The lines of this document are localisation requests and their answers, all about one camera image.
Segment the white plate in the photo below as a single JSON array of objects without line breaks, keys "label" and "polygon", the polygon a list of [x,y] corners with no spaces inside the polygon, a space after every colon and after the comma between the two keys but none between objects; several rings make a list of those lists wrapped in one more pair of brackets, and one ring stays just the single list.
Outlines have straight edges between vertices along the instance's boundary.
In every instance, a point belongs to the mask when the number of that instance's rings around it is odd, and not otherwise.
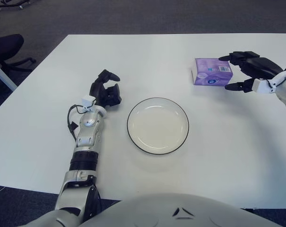
[{"label": "white plate", "polygon": [[186,140],[189,122],[184,110],[165,98],[138,103],[127,120],[128,134],[140,149],[155,155],[168,154]]}]

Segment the purple tissue box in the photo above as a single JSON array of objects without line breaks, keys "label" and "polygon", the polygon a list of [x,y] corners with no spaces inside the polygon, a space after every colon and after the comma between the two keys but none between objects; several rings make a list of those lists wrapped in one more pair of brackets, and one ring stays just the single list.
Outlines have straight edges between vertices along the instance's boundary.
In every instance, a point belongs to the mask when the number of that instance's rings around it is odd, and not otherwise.
[{"label": "purple tissue box", "polygon": [[227,61],[220,61],[218,58],[196,58],[195,63],[192,67],[194,85],[225,86],[233,76]]}]

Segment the robotic hand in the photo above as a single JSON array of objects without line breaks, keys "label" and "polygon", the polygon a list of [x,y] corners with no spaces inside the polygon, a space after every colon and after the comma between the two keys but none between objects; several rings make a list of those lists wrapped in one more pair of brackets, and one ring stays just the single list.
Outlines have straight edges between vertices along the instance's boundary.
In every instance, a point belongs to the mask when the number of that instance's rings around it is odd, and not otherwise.
[{"label": "robotic hand", "polygon": [[255,91],[258,93],[276,93],[277,97],[286,105],[286,69],[276,65],[267,58],[247,52],[233,52],[219,58],[221,61],[230,61],[238,65],[241,71],[251,79],[225,86],[232,91]]}]

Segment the white table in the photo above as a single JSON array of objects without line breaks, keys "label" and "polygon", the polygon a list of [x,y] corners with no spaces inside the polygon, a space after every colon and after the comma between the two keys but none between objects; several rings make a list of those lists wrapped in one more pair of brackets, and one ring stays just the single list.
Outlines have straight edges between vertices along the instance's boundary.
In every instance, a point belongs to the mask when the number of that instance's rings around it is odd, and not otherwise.
[{"label": "white table", "polygon": [[[97,167],[103,198],[179,192],[286,208],[284,105],[275,94],[192,85],[195,57],[233,51],[254,51],[284,68],[286,34],[67,36],[0,107],[0,185],[59,192],[74,147],[68,108],[107,69],[121,77],[123,100],[105,120]],[[232,82],[248,78],[232,70]],[[126,128],[132,107],[156,96],[178,103],[190,122],[185,143],[160,157],[139,150]]]}]

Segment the table leg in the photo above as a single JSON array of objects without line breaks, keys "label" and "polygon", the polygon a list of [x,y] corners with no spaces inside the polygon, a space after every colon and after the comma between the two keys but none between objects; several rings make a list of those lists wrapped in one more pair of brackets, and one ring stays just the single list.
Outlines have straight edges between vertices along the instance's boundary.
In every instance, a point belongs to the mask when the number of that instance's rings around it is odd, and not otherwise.
[{"label": "table leg", "polygon": [[3,83],[10,88],[10,90],[16,90],[17,85],[12,82],[12,80],[2,71],[2,69],[0,69],[0,80],[2,80]]}]

